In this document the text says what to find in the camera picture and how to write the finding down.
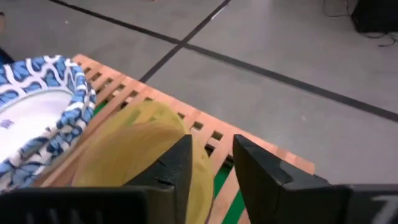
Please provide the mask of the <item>wooden slatted shelf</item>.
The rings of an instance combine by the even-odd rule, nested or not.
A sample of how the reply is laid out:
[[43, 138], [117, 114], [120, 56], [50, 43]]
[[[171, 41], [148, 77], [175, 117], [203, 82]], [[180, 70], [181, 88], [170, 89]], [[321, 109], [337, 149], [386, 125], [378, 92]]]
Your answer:
[[144, 113], [137, 119], [137, 122], [143, 123], [152, 117], [159, 117], [161, 110], [165, 110], [165, 116], [168, 119], [176, 118], [175, 124], [185, 128], [195, 137], [197, 147], [195, 153], [202, 156], [200, 163], [208, 169], [203, 174], [203, 178], [206, 180], [213, 181], [221, 166], [225, 164], [226, 160], [232, 158], [234, 134], [242, 134], [285, 162], [309, 174], [315, 172], [314, 163], [95, 60], [78, 54], [74, 56], [73, 61], [84, 69], [86, 78], [96, 91], [98, 113], [91, 120], [76, 146], [43, 171], [34, 182], [36, 187], [59, 187], [71, 183], [81, 161], [80, 157], [84, 155], [87, 147], [96, 142], [99, 137], [126, 124], [127, 116], [134, 109], [140, 108], [150, 101], [157, 108]]

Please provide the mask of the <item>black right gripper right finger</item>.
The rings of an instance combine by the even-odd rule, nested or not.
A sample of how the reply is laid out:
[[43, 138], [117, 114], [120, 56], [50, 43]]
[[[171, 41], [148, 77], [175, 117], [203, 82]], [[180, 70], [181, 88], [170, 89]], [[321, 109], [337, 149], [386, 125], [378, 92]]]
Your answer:
[[283, 161], [241, 134], [233, 161], [252, 224], [341, 224], [349, 190]]

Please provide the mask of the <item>translucent yellow plastic bowl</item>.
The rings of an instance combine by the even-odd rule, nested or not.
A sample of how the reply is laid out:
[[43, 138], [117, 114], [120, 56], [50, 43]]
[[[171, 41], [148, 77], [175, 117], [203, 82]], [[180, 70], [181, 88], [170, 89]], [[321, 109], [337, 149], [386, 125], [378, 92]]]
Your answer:
[[[108, 119], [91, 137], [73, 177], [74, 187], [115, 187], [152, 165], [190, 131], [163, 103], [143, 101]], [[198, 138], [192, 138], [192, 179], [186, 224], [206, 224], [214, 183], [211, 162]]]

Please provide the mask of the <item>white bowl blue patterned rim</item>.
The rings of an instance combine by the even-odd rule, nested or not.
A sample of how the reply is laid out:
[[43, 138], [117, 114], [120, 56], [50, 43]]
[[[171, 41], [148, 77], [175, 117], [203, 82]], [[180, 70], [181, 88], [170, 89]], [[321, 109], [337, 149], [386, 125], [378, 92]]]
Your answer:
[[80, 139], [96, 92], [61, 55], [0, 66], [0, 194], [32, 183]]

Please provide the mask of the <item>black equipment box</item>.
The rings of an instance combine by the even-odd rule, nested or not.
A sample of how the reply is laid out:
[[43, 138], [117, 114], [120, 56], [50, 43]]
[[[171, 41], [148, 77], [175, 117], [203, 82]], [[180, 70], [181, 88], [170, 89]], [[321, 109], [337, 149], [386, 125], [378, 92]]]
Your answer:
[[360, 33], [398, 32], [398, 0], [358, 0], [351, 20]]

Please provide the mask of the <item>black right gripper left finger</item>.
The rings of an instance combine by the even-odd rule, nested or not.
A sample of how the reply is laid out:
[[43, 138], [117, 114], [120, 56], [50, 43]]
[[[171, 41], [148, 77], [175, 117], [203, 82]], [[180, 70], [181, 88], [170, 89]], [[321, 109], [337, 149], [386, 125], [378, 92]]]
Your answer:
[[144, 192], [145, 217], [140, 224], [185, 224], [192, 146], [192, 136], [182, 136], [148, 168], [125, 183]]

